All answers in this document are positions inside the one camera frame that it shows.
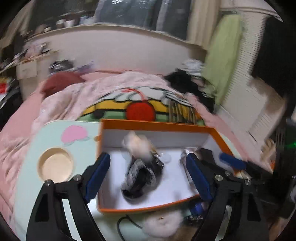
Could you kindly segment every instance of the metal bolt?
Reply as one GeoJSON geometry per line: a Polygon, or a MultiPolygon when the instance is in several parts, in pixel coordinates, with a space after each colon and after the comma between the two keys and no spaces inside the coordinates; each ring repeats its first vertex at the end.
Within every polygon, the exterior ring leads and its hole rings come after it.
{"type": "Polygon", "coordinates": [[[52,183],[52,180],[50,180],[50,179],[45,181],[45,185],[46,185],[46,186],[50,186],[51,183],[52,183]]]}
{"type": "Polygon", "coordinates": [[[74,181],[79,182],[81,180],[82,176],[81,175],[75,175],[73,177],[74,181]]]}
{"type": "Polygon", "coordinates": [[[251,181],[248,180],[248,179],[246,179],[246,180],[244,181],[244,183],[245,183],[247,186],[250,186],[250,185],[252,184],[251,181]]]}
{"type": "Polygon", "coordinates": [[[216,175],[216,176],[215,176],[215,179],[216,179],[217,181],[222,181],[222,180],[223,180],[223,177],[222,177],[221,175],[216,175]]]}

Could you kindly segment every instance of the red cartoon nose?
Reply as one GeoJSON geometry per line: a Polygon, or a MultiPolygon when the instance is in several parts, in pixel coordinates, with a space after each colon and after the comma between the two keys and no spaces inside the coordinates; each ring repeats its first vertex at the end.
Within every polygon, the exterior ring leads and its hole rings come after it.
{"type": "Polygon", "coordinates": [[[154,107],[147,101],[131,103],[126,108],[126,119],[135,121],[155,121],[154,107]]]}

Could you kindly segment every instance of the white cabinet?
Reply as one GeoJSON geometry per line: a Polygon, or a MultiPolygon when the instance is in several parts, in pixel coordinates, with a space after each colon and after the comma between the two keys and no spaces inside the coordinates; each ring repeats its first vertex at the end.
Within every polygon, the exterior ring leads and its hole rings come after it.
{"type": "Polygon", "coordinates": [[[57,59],[58,52],[54,51],[34,57],[28,62],[22,61],[16,66],[23,101],[36,90],[40,82],[48,78],[48,68],[57,59]]]}

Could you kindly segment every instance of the beige cup holder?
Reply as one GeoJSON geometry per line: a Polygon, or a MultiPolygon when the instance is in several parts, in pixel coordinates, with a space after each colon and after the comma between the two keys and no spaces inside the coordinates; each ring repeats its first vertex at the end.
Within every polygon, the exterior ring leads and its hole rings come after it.
{"type": "Polygon", "coordinates": [[[73,166],[73,158],[69,152],[53,147],[39,157],[37,171],[43,181],[51,179],[54,183],[60,183],[69,180],[73,166]]]}

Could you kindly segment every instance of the red pillow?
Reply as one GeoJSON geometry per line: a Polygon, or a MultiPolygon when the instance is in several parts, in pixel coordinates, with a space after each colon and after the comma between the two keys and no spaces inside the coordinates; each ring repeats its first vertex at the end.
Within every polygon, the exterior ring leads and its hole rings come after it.
{"type": "Polygon", "coordinates": [[[58,72],[50,76],[43,85],[41,92],[44,92],[45,98],[59,92],[69,85],[85,82],[85,79],[73,72],[58,72]]]}

